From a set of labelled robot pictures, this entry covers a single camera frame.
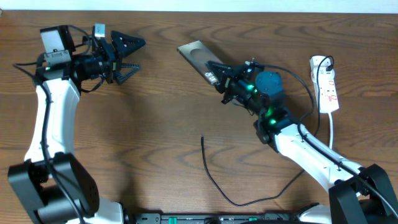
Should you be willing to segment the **Galaxy S25 Ultra smartphone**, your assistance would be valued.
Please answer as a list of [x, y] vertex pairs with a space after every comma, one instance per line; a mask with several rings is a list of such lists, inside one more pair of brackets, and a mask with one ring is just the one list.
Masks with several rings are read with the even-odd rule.
[[218, 82], [206, 63], [208, 61], [222, 63], [222, 61], [200, 40], [181, 45], [177, 51], [210, 85], [214, 86]]

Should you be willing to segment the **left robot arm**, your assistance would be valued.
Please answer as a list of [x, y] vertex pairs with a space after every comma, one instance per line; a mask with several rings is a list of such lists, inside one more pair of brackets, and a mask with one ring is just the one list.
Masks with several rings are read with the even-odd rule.
[[30, 74], [38, 98], [34, 135], [21, 164], [10, 166], [9, 184], [34, 223], [130, 223], [118, 202], [100, 196], [75, 157], [74, 124], [85, 80], [122, 84], [140, 69], [124, 59], [145, 40], [117, 31], [106, 40], [103, 24], [84, 32], [82, 53], [70, 25], [40, 30], [45, 51]]

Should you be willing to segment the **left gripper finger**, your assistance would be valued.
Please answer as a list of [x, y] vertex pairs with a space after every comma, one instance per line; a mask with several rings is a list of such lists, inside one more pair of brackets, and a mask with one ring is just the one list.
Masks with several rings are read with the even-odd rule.
[[[121, 73], [123, 68], [128, 68], [129, 71], [126, 73]], [[137, 63], [122, 63], [121, 69], [116, 70], [115, 72], [115, 80], [118, 85], [122, 85], [127, 79], [132, 77], [135, 73], [137, 73], [141, 69], [141, 66]]]
[[126, 35], [115, 30], [111, 31], [111, 40], [118, 58], [125, 58], [146, 44], [144, 39]]

